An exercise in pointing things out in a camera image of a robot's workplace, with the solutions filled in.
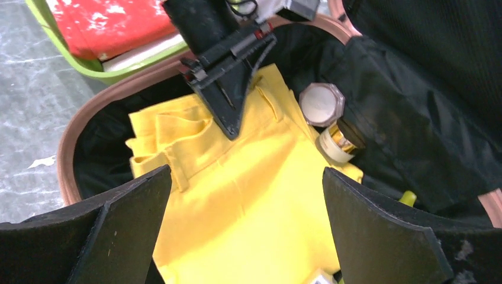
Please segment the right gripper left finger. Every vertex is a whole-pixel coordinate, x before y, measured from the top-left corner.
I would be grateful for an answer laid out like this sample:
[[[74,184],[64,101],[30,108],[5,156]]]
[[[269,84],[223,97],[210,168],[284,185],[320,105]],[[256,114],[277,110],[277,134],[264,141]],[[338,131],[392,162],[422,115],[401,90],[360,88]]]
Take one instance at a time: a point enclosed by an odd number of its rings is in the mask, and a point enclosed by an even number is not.
[[[162,283],[152,258],[172,186],[162,166],[73,205],[1,224],[2,283]]]

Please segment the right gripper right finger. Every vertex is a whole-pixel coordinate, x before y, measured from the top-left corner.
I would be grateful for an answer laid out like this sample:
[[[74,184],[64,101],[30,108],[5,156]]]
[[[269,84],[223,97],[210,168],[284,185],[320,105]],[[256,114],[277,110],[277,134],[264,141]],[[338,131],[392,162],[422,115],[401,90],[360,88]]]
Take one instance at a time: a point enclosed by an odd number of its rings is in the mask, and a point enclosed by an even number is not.
[[[323,190],[346,283],[500,283],[501,230],[443,218],[325,168]]]

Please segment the yellow trousers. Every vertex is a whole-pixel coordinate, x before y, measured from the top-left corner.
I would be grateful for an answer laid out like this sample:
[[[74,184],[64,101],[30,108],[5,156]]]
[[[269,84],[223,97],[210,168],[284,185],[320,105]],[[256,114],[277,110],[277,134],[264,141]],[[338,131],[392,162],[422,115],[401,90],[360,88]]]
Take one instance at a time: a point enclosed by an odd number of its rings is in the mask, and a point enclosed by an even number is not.
[[[134,177],[171,168],[153,258],[166,283],[304,283],[340,265],[317,133],[278,68],[257,73],[229,140],[197,95],[129,115]]]

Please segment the green plastic tray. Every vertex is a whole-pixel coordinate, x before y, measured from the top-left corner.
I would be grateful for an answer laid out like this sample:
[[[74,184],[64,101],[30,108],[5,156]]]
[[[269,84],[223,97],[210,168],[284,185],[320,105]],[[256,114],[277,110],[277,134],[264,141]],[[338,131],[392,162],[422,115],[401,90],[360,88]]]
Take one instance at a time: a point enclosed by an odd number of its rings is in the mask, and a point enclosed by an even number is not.
[[[112,85],[140,70],[153,66],[162,60],[180,55],[188,50],[188,46],[182,41],[181,36],[176,35],[170,40],[170,46],[160,53],[146,57],[133,64],[111,63],[112,69],[106,70],[104,69],[104,64],[99,60],[79,59],[70,54],[63,36],[57,28],[50,5],[46,1],[26,0],[25,3],[53,45],[73,68],[82,75],[101,81],[107,85]]]

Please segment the pink hard-shell suitcase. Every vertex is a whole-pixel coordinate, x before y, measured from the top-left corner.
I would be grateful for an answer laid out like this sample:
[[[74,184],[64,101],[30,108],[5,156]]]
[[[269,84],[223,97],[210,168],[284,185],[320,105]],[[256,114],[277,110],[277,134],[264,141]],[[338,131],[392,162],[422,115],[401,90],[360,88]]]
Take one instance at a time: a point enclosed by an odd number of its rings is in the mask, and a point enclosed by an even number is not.
[[[332,17],[272,20],[298,95],[335,84],[362,132],[364,184],[415,191],[447,218],[501,227],[501,2],[330,1]]]

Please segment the red white patterned cloth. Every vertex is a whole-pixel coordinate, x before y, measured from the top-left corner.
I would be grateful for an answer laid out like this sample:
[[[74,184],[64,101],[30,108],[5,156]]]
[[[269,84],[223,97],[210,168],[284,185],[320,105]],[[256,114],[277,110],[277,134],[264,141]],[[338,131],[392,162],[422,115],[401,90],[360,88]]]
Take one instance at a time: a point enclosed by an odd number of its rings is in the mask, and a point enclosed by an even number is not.
[[[155,0],[47,1],[69,52],[105,61],[175,33]]]

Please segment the white printed cloth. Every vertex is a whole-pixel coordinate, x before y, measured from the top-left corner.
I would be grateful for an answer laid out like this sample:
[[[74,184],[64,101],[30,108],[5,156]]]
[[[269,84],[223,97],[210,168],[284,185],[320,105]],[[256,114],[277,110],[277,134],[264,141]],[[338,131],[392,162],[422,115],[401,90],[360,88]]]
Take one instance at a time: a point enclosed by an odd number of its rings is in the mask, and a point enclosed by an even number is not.
[[[167,52],[168,56],[186,47],[181,35],[170,35],[149,44],[130,50],[102,64],[105,72],[114,72],[146,63],[146,60]]]

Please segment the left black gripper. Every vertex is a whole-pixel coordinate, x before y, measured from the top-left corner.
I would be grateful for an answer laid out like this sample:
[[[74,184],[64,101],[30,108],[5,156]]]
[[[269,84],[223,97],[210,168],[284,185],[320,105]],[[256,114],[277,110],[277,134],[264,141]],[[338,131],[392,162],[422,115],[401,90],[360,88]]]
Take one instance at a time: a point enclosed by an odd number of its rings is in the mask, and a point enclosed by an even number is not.
[[[162,7],[194,58],[183,58],[185,80],[194,85],[223,134],[239,136],[250,81],[276,44],[268,21],[255,20],[258,3],[244,23],[230,1],[163,1]]]

